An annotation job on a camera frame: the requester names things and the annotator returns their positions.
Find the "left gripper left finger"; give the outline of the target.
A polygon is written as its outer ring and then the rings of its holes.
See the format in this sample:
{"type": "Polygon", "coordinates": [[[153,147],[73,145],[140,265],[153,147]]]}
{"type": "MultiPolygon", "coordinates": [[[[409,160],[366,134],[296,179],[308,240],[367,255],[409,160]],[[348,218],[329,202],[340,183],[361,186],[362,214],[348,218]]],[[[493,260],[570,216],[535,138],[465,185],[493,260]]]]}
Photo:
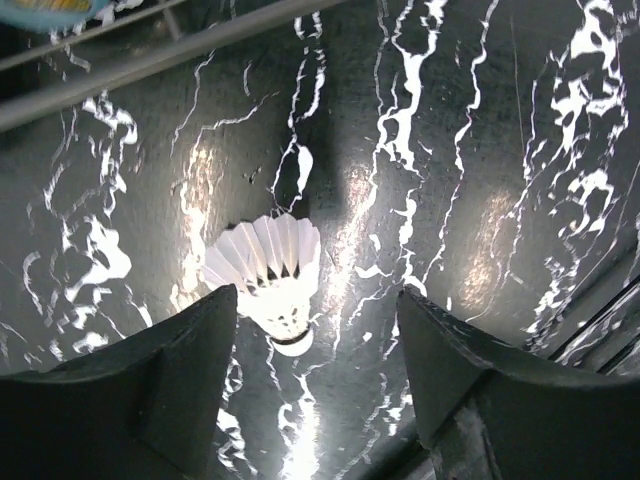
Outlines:
{"type": "Polygon", "coordinates": [[[1,380],[5,479],[203,479],[236,331],[222,287],[94,353],[1,380]]]}

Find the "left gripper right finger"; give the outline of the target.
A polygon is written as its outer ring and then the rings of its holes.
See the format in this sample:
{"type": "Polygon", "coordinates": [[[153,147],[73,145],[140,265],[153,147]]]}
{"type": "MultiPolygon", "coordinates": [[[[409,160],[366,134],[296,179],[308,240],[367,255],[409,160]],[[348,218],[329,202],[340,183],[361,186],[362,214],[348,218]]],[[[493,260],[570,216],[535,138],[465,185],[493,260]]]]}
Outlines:
{"type": "Polygon", "coordinates": [[[639,380],[565,367],[405,287],[397,323],[439,479],[636,479],[639,380]]]}

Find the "white shuttlecock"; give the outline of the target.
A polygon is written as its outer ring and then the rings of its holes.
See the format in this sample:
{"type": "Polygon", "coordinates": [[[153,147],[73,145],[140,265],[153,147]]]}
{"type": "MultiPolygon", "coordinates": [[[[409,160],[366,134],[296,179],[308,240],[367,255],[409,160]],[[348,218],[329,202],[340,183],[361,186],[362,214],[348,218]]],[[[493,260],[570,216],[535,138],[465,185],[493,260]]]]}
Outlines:
{"type": "Polygon", "coordinates": [[[311,299],[319,289],[321,237],[307,218],[263,215],[225,230],[201,267],[211,290],[233,285],[237,312],[253,321],[287,357],[314,339],[311,299]]]}

